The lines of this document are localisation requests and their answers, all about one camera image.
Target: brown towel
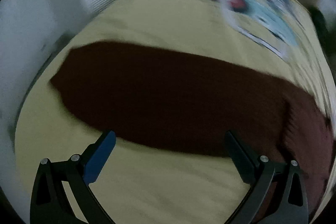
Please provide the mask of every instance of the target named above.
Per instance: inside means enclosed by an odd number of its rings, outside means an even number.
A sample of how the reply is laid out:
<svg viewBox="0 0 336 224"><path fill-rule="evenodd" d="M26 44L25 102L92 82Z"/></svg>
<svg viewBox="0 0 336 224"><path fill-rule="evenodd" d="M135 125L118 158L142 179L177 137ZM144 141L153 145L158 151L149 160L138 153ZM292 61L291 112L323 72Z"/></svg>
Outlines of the brown towel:
<svg viewBox="0 0 336 224"><path fill-rule="evenodd" d="M330 123L312 96L286 80L208 57L108 41L70 50L51 83L80 120L139 144L219 156L224 132L235 129L259 155L296 159L309 212L319 205L332 164Z"/></svg>

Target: dark red cloth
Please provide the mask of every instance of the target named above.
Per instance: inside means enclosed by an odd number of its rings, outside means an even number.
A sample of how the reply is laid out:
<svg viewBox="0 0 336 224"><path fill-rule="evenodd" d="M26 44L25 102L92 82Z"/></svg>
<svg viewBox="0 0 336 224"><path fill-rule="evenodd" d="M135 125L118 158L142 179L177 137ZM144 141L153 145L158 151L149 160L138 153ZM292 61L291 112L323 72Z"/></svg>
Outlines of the dark red cloth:
<svg viewBox="0 0 336 224"><path fill-rule="evenodd" d="M159 149L219 156L224 132L234 129L258 154L298 161L310 213L324 193L331 127L314 98L287 80L213 58L109 41L71 49L51 83L68 110L98 130Z"/></svg>

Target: white wall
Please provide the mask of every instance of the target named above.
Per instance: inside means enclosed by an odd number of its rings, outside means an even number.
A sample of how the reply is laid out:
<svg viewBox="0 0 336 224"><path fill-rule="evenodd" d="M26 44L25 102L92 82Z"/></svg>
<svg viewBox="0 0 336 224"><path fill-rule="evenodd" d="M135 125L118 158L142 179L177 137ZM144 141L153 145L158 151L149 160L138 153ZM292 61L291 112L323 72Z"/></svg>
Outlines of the white wall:
<svg viewBox="0 0 336 224"><path fill-rule="evenodd" d="M0 185L29 222L29 195L16 172L16 115L36 73L92 17L92 0L0 1Z"/></svg>

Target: bed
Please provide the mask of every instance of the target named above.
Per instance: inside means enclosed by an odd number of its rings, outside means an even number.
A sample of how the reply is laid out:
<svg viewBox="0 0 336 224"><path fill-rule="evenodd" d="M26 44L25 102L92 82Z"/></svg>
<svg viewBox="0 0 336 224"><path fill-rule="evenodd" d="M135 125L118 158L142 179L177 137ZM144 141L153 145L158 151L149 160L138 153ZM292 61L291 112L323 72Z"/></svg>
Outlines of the bed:
<svg viewBox="0 0 336 224"><path fill-rule="evenodd" d="M307 10L297 0L236 3L117 0L99 14L52 60L24 102L15 151L27 191L42 158L67 160L100 135L69 113L48 84L69 49L99 40L212 57L285 78L313 95L335 128L336 88ZM330 199L335 172L334 166L317 214ZM163 151L122 139L90 188L116 223L194 224L225 222L249 189L229 158ZM69 199L76 216L85 220Z"/></svg>

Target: yellow bedsheet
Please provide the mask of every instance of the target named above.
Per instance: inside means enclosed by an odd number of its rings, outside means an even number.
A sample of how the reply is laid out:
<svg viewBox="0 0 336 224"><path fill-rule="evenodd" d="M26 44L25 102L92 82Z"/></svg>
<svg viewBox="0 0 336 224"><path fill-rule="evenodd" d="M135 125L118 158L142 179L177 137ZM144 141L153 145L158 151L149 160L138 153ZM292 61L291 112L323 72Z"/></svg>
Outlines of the yellow bedsheet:
<svg viewBox="0 0 336 224"><path fill-rule="evenodd" d="M31 192L39 161L67 160L95 142L99 132L73 117L48 84L68 50L101 39L132 41L225 60L286 78L314 95L335 128L336 88L307 11L295 0L287 23L298 46L287 58L237 32L211 0L117 0L57 55L30 91L18 120L17 166ZM244 15L236 20L278 43L269 31ZM335 168L323 204L330 197ZM97 199L117 223L225 222L248 190L230 159L160 151L117 139L96 183Z"/></svg>

